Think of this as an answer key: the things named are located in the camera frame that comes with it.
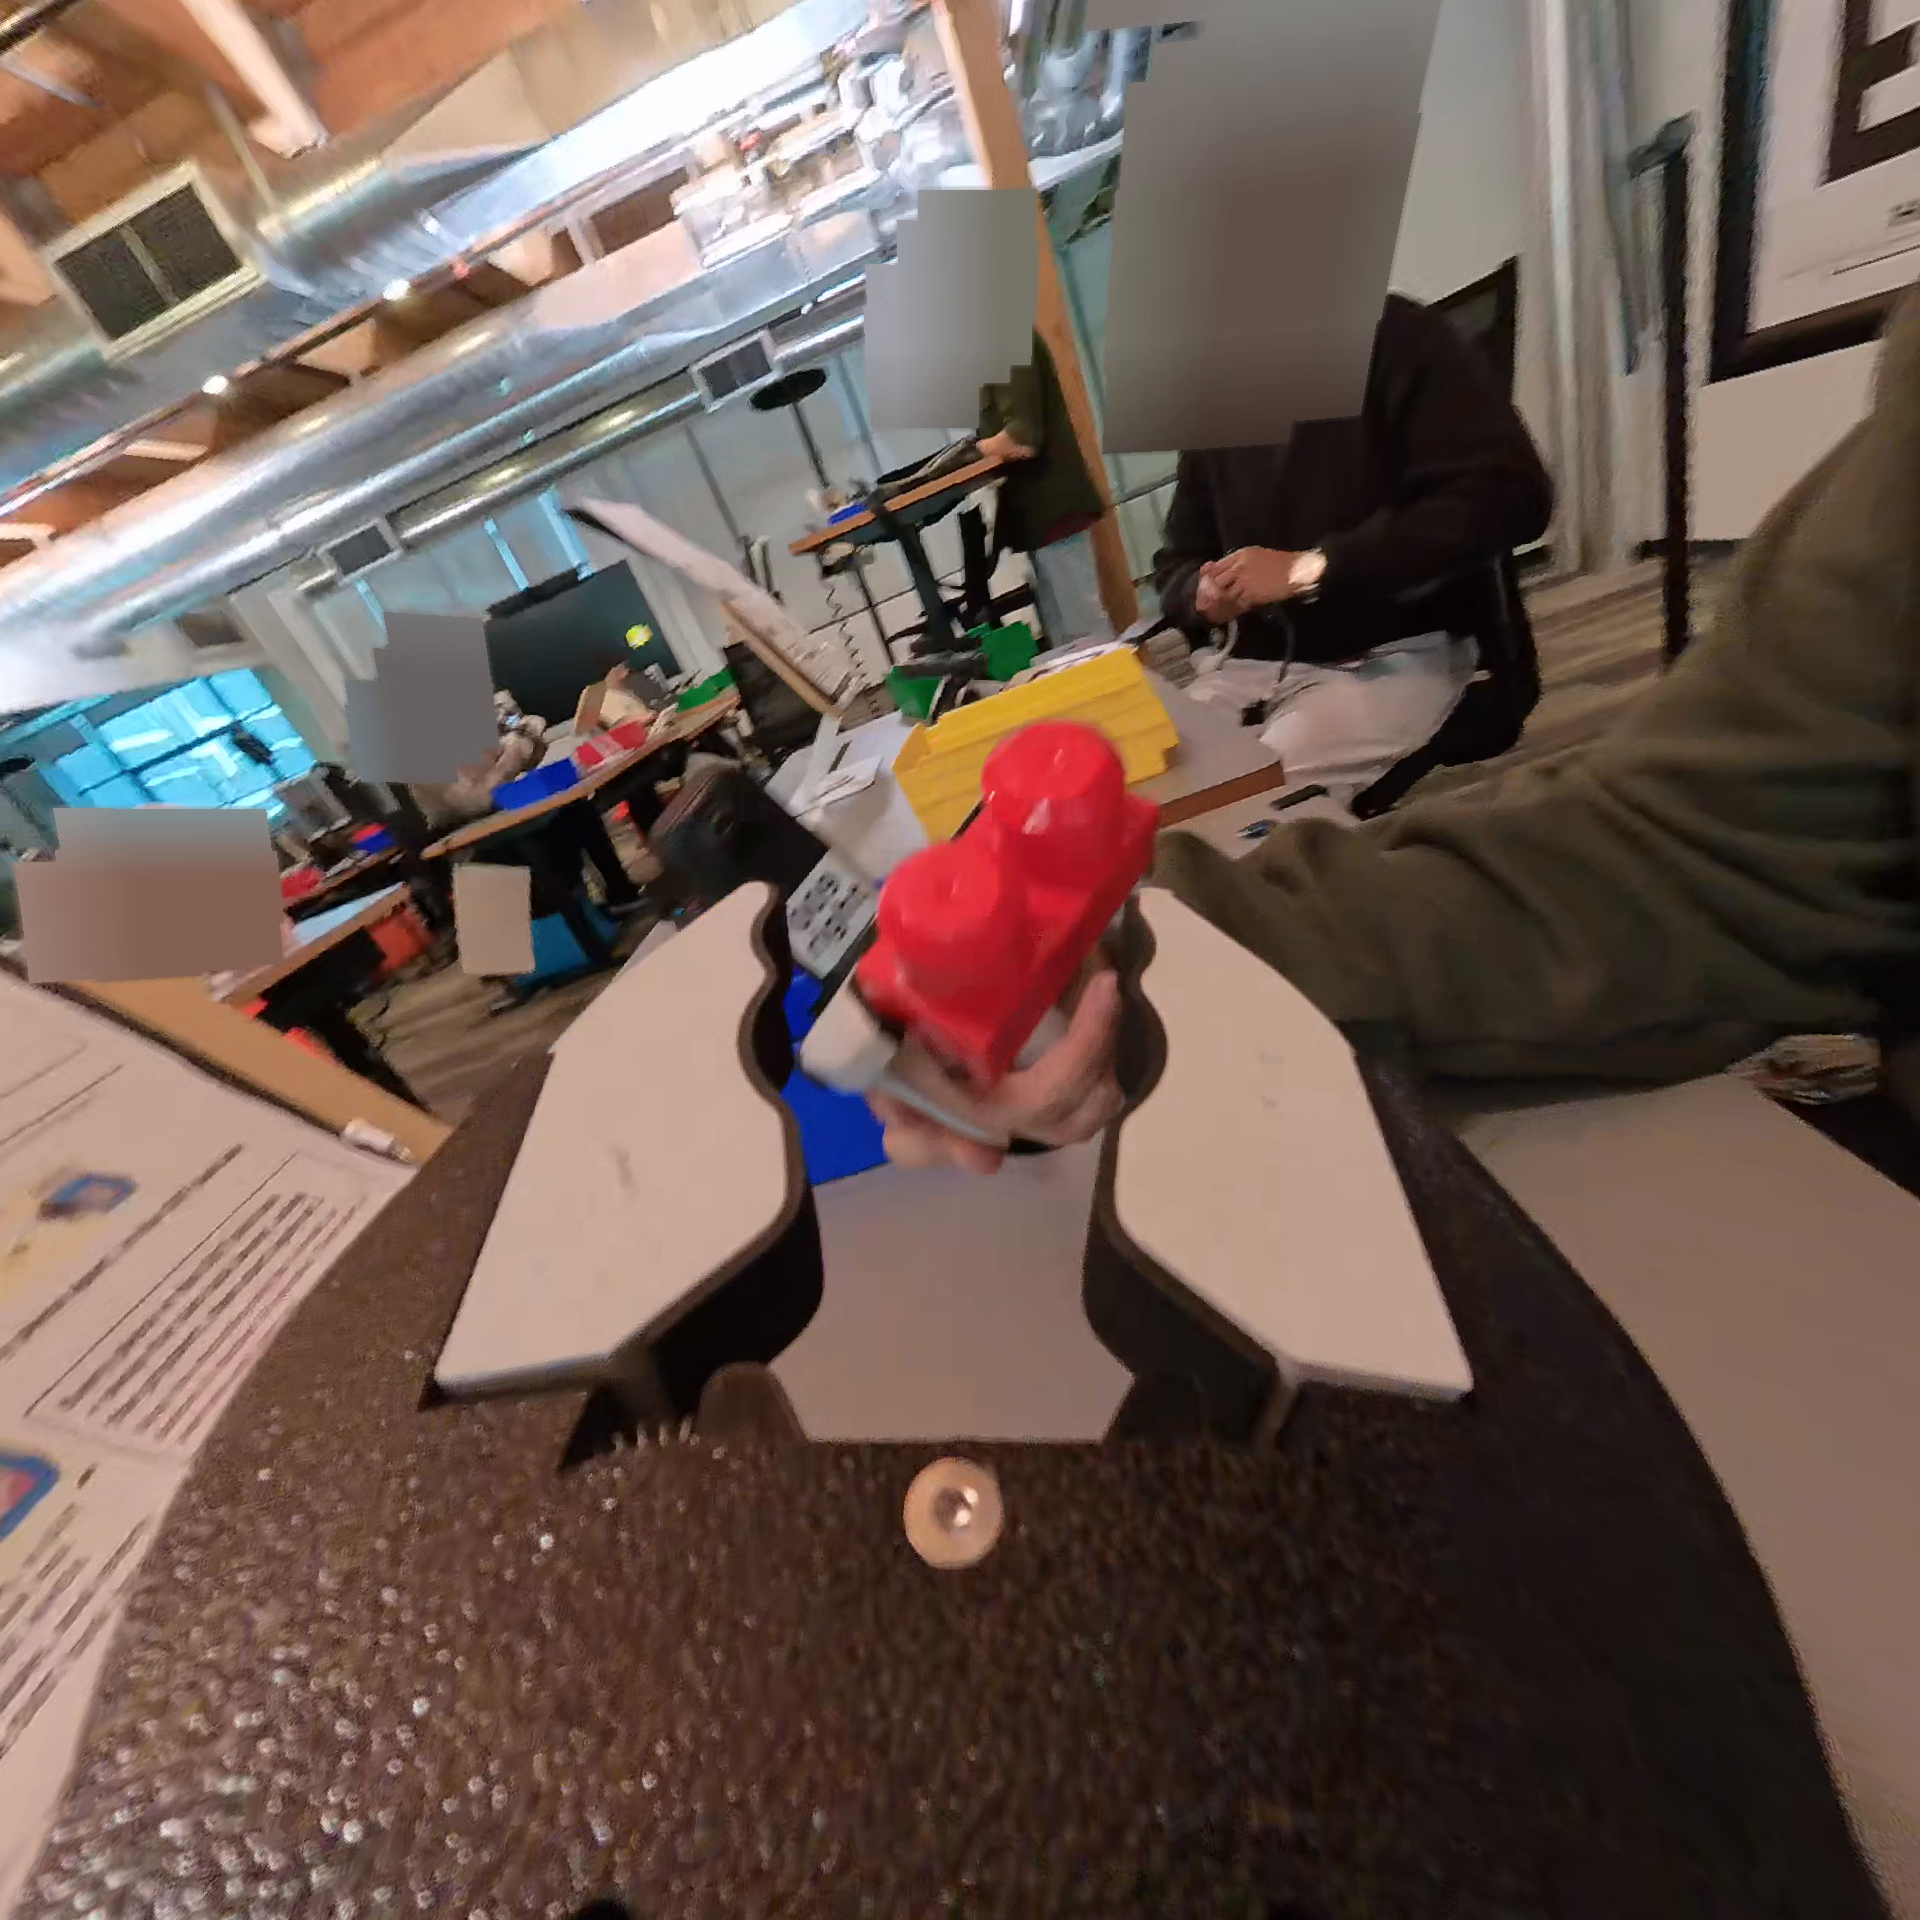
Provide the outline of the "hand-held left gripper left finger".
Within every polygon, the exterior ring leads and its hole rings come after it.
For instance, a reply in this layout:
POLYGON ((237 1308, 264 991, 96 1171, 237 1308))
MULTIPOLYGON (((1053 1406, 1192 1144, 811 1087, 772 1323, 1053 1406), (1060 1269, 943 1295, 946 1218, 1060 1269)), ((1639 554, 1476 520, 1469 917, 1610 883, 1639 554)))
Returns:
POLYGON ((581 1387, 623 1424, 691 1424, 824 1298, 764 880, 635 956, 551 1046, 432 1386, 447 1400, 581 1387))

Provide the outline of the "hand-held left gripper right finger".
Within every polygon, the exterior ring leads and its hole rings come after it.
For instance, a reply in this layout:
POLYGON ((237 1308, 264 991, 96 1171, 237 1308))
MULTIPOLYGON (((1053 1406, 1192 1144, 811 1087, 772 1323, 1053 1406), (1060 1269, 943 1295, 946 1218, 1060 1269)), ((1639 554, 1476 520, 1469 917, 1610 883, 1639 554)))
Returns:
POLYGON ((1127 907, 1117 976, 1124 1108, 1085 1245, 1099 1344, 1219 1438, 1275 1438, 1310 1386, 1468 1399, 1352 1044, 1162 886, 1127 907))

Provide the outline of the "blue plastic bin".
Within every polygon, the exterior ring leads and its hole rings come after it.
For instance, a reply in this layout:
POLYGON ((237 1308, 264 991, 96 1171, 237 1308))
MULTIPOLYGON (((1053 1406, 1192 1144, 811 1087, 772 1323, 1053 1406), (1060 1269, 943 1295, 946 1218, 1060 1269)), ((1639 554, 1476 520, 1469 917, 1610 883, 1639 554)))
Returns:
POLYGON ((784 989, 784 1019, 795 1064, 784 1082, 782 1099, 800 1126, 803 1158, 814 1187, 858 1178, 887 1162, 883 1126, 868 1099, 861 1093, 830 1087, 800 1062, 803 1042, 823 996, 823 981, 803 967, 792 972, 784 989))

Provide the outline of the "red plastic building block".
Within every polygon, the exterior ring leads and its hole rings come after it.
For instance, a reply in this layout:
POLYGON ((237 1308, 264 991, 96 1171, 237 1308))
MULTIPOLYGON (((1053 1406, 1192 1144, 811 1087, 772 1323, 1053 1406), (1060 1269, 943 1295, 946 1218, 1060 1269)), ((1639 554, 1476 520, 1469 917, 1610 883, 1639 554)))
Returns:
POLYGON ((1159 815, 1101 732, 1011 733, 963 830, 880 886, 855 991, 941 1068, 999 1083, 1142 880, 1159 815))

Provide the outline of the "person's right hand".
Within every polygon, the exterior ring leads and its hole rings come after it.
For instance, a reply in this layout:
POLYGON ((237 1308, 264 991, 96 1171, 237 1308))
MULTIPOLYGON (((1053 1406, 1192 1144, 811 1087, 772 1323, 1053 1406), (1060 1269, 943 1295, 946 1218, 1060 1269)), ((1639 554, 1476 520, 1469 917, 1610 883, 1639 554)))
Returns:
POLYGON ((1119 987, 1101 967, 1077 982, 1053 1042, 992 1086, 949 1072, 910 1042, 896 1072, 916 1091, 919 1106, 890 1087, 866 1093, 887 1158, 992 1175, 1015 1143, 1060 1147, 1098 1139, 1122 1106, 1117 1031, 1119 987))

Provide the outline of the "marker tag card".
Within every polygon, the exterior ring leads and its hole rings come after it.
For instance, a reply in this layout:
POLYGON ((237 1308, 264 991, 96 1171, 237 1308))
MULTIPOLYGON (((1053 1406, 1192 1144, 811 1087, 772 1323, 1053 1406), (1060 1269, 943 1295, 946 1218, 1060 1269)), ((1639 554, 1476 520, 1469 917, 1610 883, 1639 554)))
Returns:
POLYGON ((828 981, 858 960, 872 934, 880 886, 837 850, 828 850, 784 901, 792 962, 828 981))

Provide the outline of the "black box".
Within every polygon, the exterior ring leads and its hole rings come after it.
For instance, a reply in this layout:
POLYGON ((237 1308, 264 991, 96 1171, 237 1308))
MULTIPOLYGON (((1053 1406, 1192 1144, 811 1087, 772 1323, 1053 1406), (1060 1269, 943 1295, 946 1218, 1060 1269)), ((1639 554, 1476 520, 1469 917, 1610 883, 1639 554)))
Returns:
POLYGON ((722 758, 701 758, 683 775, 645 838, 683 896, 707 903, 747 880, 788 899, 830 852, 749 772, 722 758))

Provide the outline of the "blue box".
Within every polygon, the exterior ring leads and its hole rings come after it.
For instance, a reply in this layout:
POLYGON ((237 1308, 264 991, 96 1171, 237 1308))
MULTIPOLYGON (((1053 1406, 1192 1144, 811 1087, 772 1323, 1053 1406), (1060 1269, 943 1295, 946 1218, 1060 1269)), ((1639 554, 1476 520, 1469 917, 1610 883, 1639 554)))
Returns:
POLYGON ((594 958, 581 946, 575 927, 562 912, 534 912, 531 917, 531 950, 533 965, 509 976, 509 984, 518 996, 567 987, 578 979, 610 967, 610 962, 594 958))

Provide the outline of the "white card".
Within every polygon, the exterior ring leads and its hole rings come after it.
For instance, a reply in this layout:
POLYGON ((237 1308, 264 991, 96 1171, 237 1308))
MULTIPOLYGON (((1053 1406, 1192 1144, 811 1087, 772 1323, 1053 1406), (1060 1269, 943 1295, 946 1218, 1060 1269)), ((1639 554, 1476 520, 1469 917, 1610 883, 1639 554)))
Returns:
POLYGON ((476 979, 538 972, 534 878, 518 864, 472 862, 450 875, 460 968, 476 979))

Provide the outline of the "yellow plastic bin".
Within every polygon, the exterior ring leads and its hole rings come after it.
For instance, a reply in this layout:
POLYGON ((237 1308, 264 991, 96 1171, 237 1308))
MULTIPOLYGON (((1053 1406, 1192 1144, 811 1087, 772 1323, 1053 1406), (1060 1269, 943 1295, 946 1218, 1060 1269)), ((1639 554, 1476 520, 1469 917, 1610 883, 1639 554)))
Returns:
POLYGON ((927 843, 951 838, 981 800, 988 758, 1004 738, 1052 723, 1075 723, 1111 740, 1127 783, 1162 776, 1180 730, 1135 651, 1111 647, 1078 655, 992 698, 912 726, 893 781, 927 843))

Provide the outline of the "green plastic bin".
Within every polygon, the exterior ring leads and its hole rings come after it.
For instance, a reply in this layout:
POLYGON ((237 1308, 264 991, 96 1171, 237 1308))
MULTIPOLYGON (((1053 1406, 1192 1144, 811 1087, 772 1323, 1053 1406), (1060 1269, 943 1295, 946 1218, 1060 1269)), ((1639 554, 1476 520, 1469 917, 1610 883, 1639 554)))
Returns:
POLYGON ((952 645, 919 645, 890 669, 885 687, 902 718, 931 726, 966 703, 990 699, 1036 655, 1036 635, 1022 620, 981 627, 952 645))

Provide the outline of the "white-top table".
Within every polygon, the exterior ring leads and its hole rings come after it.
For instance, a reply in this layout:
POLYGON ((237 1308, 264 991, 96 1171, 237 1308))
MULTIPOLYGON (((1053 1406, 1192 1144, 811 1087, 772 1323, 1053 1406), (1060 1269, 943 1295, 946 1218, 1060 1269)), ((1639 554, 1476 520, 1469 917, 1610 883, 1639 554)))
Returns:
MULTIPOLYGON (((1274 795, 1284 787, 1280 758, 1259 743, 1255 730, 1230 718, 1222 707, 1191 703, 1180 691, 1168 699, 1180 743, 1165 772, 1138 787, 1138 794, 1159 804, 1165 827, 1274 795)), ((866 880, 883 880, 927 843, 919 815, 893 780, 893 762, 907 732, 906 715, 891 710, 840 733, 831 743, 831 768, 843 772, 870 762, 878 775, 852 798, 811 814, 800 808, 803 790, 808 789, 811 749, 788 758, 767 781, 772 798, 866 880)))

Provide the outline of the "black monitor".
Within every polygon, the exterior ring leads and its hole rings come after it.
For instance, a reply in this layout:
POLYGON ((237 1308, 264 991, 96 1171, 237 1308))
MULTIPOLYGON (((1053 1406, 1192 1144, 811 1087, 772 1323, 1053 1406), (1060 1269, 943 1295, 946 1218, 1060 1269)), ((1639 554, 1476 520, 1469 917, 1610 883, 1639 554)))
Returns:
POLYGON ((653 668, 667 680, 680 671, 627 562, 575 566, 493 602, 484 637, 493 687, 556 724, 618 664, 653 668))

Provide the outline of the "printed instruction sheet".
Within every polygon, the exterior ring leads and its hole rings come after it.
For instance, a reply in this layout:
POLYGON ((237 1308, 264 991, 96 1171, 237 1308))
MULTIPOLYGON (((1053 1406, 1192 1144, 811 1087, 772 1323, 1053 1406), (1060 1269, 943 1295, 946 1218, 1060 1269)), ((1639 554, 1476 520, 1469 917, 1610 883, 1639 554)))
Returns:
POLYGON ((5 976, 6 1899, 188 1468, 288 1315, 411 1175, 5 976))

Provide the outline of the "black chair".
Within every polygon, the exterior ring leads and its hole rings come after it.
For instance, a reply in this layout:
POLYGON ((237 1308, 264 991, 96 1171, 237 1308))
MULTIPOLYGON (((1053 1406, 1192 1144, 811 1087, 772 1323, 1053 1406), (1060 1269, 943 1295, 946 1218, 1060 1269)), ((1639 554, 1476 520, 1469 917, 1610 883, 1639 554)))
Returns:
POLYGON ((1357 794, 1351 814, 1368 822, 1434 772, 1510 751, 1542 698, 1542 669, 1514 554, 1482 560, 1402 597, 1429 631, 1469 639, 1475 671, 1447 723, 1357 794))

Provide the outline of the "black stand pole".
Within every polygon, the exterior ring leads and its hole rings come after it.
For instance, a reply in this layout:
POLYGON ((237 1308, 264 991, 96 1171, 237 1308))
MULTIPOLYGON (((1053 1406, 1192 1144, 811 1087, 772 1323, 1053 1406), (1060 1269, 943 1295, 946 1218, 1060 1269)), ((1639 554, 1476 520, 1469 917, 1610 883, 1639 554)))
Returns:
POLYGON ((1674 664, 1691 642, 1691 387, 1688 387, 1688 248, 1691 146, 1696 118, 1684 112, 1635 149, 1629 171, 1646 182, 1653 208, 1653 290, 1662 354, 1663 582, 1662 658, 1674 664))

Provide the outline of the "ceiling vent grille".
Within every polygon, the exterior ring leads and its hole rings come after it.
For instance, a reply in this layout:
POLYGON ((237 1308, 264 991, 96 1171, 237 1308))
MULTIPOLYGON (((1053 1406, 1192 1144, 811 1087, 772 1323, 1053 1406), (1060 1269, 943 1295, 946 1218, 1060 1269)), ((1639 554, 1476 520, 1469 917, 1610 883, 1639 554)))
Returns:
POLYGON ((267 283, 230 197, 192 160, 70 226, 39 255, 108 357, 144 349, 267 283))

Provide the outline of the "framed marker poster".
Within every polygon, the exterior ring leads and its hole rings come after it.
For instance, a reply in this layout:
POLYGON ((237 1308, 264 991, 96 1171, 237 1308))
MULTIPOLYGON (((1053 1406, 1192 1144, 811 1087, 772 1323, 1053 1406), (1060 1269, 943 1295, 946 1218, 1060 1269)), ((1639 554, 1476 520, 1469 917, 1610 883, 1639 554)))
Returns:
POLYGON ((1916 274, 1918 4, 1725 4, 1710 380, 1868 346, 1916 274))

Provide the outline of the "long ribbed ventilation duct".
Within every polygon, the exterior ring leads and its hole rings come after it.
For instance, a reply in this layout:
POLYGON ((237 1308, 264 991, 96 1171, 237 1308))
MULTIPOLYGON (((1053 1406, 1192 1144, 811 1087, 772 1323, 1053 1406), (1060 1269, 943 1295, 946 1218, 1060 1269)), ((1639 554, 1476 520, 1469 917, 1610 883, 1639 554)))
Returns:
POLYGON ((893 167, 864 160, 708 244, 680 224, 652 230, 10 566, 5 645, 116 658, 148 627, 319 560, 391 511, 418 524, 415 503, 878 258, 916 187, 983 184, 957 160, 907 174, 906 134, 872 154, 893 167))

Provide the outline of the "wooden post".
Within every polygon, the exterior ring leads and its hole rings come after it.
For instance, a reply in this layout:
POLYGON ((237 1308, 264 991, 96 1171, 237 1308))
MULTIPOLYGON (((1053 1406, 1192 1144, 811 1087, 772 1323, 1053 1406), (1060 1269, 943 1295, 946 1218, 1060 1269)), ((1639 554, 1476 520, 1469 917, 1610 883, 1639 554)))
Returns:
POLYGON ((931 12, 966 127, 972 160, 981 170, 988 187, 1022 190, 1032 204, 1038 229, 1036 326, 1056 366, 1077 446, 1095 479, 1099 503, 1099 517, 1090 528, 1095 576, 1108 621, 1122 634, 1138 618, 1135 582, 1112 515, 1108 467, 1099 446, 1098 410, 1088 394, 1085 360, 1071 324, 1071 306, 1064 296, 1048 219, 1028 171, 1018 101, 1004 77, 999 7, 990 3, 932 3, 931 12))

